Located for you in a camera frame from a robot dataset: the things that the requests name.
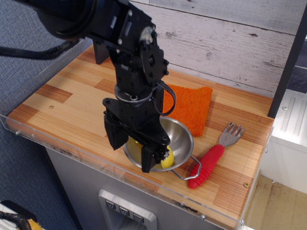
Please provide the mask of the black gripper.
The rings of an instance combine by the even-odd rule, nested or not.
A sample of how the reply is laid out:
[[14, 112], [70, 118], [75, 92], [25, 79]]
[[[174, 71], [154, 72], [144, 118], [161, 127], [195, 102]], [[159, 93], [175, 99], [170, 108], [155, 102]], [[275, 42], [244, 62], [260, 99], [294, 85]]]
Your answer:
[[153, 92], [147, 99], [136, 103], [120, 99], [105, 98], [103, 106], [105, 130], [113, 150], [127, 143], [129, 137], [141, 145], [142, 172], [149, 173], [151, 168], [165, 159], [166, 146], [170, 138], [160, 124], [164, 104], [164, 93]]

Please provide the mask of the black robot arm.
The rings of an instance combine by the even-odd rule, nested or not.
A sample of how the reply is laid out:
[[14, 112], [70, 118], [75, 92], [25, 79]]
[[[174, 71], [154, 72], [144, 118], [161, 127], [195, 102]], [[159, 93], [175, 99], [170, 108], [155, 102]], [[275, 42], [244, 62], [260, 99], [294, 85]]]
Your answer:
[[157, 43], [150, 16], [127, 0], [26, 0], [55, 37], [92, 39], [97, 62], [108, 51], [116, 71], [115, 99], [103, 105], [113, 149], [129, 138], [142, 145], [141, 167], [148, 173], [167, 154], [170, 139], [160, 124], [168, 61]]

